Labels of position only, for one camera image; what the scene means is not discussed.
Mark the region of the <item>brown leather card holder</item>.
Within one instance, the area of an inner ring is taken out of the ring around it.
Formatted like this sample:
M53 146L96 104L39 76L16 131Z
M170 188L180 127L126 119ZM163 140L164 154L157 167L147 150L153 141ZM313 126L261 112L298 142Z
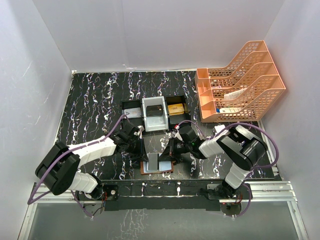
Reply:
M152 169L149 167L149 163L146 161L141 162L140 173L142 175L172 173L174 171L174 165L171 161L159 161L157 166Z

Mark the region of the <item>black bin with gold card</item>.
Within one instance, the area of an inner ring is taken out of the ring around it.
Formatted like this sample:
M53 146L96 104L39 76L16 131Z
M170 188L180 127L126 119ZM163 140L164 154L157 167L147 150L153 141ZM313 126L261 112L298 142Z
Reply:
M165 96L164 99L168 113L169 129L172 129L182 121L191 120L187 97L185 95L170 95Z

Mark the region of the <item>white phone box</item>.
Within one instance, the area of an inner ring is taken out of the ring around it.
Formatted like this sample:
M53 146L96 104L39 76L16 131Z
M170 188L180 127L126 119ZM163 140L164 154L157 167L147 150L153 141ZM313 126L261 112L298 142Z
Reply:
M214 132L215 134L218 134L218 133L220 133L225 127L226 127L226 126L225 126L224 124L216 125L216 126L214 126L214 128L213 128L213 132Z

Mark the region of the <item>white plastic bin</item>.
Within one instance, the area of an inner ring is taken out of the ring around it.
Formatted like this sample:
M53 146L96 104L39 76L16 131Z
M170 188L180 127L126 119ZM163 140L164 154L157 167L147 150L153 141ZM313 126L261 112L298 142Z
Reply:
M169 129L168 114L163 96L143 98L142 112L146 132Z

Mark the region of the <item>orange mesh file organizer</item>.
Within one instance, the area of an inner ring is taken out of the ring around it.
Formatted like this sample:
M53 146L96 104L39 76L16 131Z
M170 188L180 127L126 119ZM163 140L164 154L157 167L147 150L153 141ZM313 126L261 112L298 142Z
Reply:
M264 40L245 43L227 66L197 68L195 86L203 123L259 121L286 90ZM224 100L224 94L243 88L236 99ZM221 108L242 110L217 113Z

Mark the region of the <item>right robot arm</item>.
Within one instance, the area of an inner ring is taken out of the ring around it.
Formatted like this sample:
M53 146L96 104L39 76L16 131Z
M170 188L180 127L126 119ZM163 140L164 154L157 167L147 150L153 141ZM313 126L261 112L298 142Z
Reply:
M186 153L204 160L218 153L225 153L231 159L232 166L222 183L207 192L220 198L232 198L267 150L268 147L261 138L239 124L208 139L201 139L189 125L177 125L158 160L174 162Z

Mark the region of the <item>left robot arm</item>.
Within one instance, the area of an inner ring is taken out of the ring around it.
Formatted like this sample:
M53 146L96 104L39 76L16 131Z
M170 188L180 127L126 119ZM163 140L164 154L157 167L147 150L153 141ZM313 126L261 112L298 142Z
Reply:
M35 175L50 192L58 196L67 190L88 194L98 199L103 194L103 183L94 175L78 169L96 159L127 153L140 161L148 161L142 138L144 127L131 123L120 130L83 144L67 146L56 143L35 170Z

